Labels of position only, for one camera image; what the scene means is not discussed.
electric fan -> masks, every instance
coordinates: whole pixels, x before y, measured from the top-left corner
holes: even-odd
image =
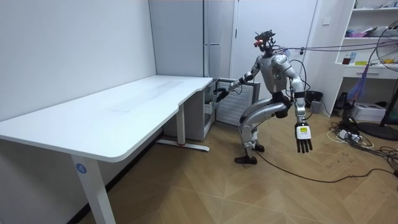
[[[391,24],[381,34],[375,51],[377,53],[377,57],[380,60],[380,63],[382,63],[386,68],[398,72],[398,21]],[[369,63],[365,69],[365,72],[367,72],[369,68]],[[394,96],[392,97],[391,102],[389,103],[387,111],[380,124],[369,122],[358,123],[358,129],[370,136],[390,141],[398,141],[398,131],[390,126],[386,126],[387,124],[391,124],[389,117],[397,99],[398,90],[394,93]]]

baseboard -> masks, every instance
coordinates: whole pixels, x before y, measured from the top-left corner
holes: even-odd
[[[163,132],[156,136],[156,138],[151,141],[144,150],[142,150],[125,168],[123,168],[118,174],[116,174],[116,176],[105,186],[106,191],[109,192],[162,136]],[[90,211],[90,205],[87,203],[67,224],[79,223]]]

power strip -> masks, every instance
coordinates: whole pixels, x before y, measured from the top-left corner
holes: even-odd
[[[346,139],[346,138],[351,138],[353,141],[358,142],[359,140],[361,140],[361,137],[357,134],[352,134],[350,132],[347,132],[346,130],[341,130],[338,133],[339,138],[341,138],[342,140]]]

robot leg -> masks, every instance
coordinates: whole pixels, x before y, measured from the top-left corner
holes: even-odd
[[[271,118],[272,114],[286,109],[283,103],[273,103],[250,114],[239,127],[242,144],[244,146],[245,156],[235,158],[239,164],[257,164],[257,159],[252,155],[252,149],[256,146],[256,140],[253,140],[252,126]]]
[[[239,120],[240,123],[242,124],[244,122],[244,120],[253,112],[255,112],[258,109],[261,109],[265,106],[267,106],[268,104],[271,103],[272,99],[262,99],[259,100],[255,103],[253,103],[248,109],[246,109],[246,111],[242,114],[241,119]],[[254,150],[257,152],[264,152],[264,146],[262,146],[257,138],[257,134],[258,134],[258,129],[256,128],[256,126],[258,125],[258,123],[256,124],[252,124],[252,141],[254,141],[256,143],[256,145],[254,146]]]

fan base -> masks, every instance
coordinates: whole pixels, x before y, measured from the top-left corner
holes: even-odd
[[[370,136],[388,141],[398,141],[398,131],[390,126],[380,127],[380,124],[362,122],[358,123],[358,129]]]

